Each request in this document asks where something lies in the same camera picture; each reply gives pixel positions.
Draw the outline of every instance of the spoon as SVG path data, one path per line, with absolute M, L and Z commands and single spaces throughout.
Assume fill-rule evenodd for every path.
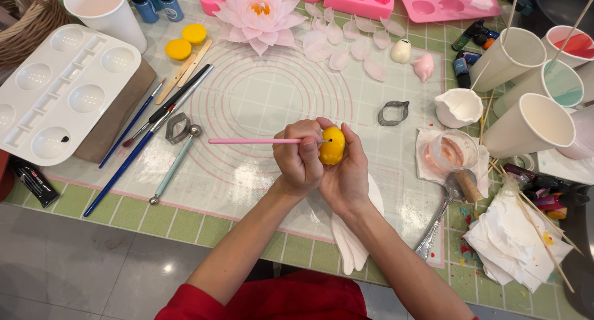
M 475 174 L 469 169 L 465 169 L 464 171 L 468 173 L 468 175 L 471 177 L 472 182 L 476 186 Z M 460 183 L 458 183 L 458 180 L 456 179 L 456 172 L 450 173 L 445 182 L 445 189 L 447 190 L 448 194 L 447 199 L 441 207 L 441 210 L 439 211 L 437 216 L 434 218 L 435 220 L 433 222 L 433 225 L 425 235 L 425 239 L 423 239 L 419 247 L 417 247 L 415 250 L 415 253 L 417 253 L 424 261 L 427 261 L 427 258 L 429 257 L 429 251 L 431 250 L 431 246 L 433 245 L 433 240 L 435 239 L 435 235 L 437 233 L 437 227 L 440 225 L 441 219 L 443 218 L 444 212 L 447 209 L 448 205 L 452 203 L 452 201 L 454 201 L 455 199 L 464 198 L 464 193 L 462 192 Z
M 182 150 L 178 154 L 178 157 L 175 158 L 174 163 L 171 165 L 171 167 L 169 167 L 169 171 L 167 172 L 167 175 L 165 175 L 165 178 L 161 182 L 161 185 L 159 185 L 159 188 L 157 189 L 157 192 L 154 194 L 154 197 L 149 199 L 148 202 L 151 205 L 155 205 L 155 204 L 159 203 L 159 197 L 163 194 L 163 191 L 165 191 L 165 187 L 167 187 L 169 180 L 174 175 L 174 172 L 178 168 L 179 163 L 182 161 L 183 157 L 185 156 L 186 152 L 188 151 L 190 144 L 192 142 L 192 138 L 199 137 L 202 134 L 202 128 L 200 127 L 200 125 L 194 124 L 189 127 L 188 133 L 189 133 L 189 138 L 186 141 L 186 143 L 183 145 Z

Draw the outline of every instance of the tile floor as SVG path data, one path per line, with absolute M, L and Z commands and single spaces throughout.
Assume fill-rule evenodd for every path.
M 147 320 L 210 249 L 0 204 L 0 319 Z M 412 317 L 360 283 L 372 319 Z M 481 320 L 525 319 L 472 306 Z

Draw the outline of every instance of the pink lotus flower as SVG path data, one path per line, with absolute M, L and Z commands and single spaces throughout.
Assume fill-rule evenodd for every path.
M 268 46 L 296 47 L 291 27 L 307 18 L 295 12 L 300 0 L 225 0 L 214 14 L 227 23 L 221 38 L 248 43 L 262 56 Z

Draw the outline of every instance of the white ghost figurine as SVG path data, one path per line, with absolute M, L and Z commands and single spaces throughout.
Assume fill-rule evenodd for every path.
M 425 80 L 433 74 L 433 70 L 435 69 L 433 57 L 428 53 L 413 60 L 411 65 L 415 67 L 415 74 L 419 77 L 421 82 L 425 82 Z
M 396 63 L 406 64 L 411 58 L 411 41 L 400 40 L 392 46 L 390 58 Z

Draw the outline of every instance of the metal ball tool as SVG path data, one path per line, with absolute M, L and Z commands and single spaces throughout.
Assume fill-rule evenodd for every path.
M 171 167 L 169 167 L 169 171 L 167 172 L 167 175 L 165 175 L 165 178 L 161 182 L 161 185 L 159 185 L 159 188 L 157 189 L 157 192 L 154 194 L 154 197 L 149 199 L 148 202 L 151 205 L 155 205 L 155 204 L 159 203 L 159 197 L 163 194 L 163 191 L 165 190 L 165 187 L 167 187 L 169 180 L 174 175 L 174 172 L 178 168 L 178 165 L 180 164 L 180 162 L 183 160 L 183 157 L 185 156 L 186 152 L 188 151 L 188 149 L 192 143 L 192 138 L 199 137 L 202 134 L 202 128 L 200 127 L 200 125 L 194 124 L 189 127 L 188 132 L 189 132 L 188 140 L 183 145 L 182 150 L 178 154 L 178 157 L 175 158 L 174 163 L 171 165 Z

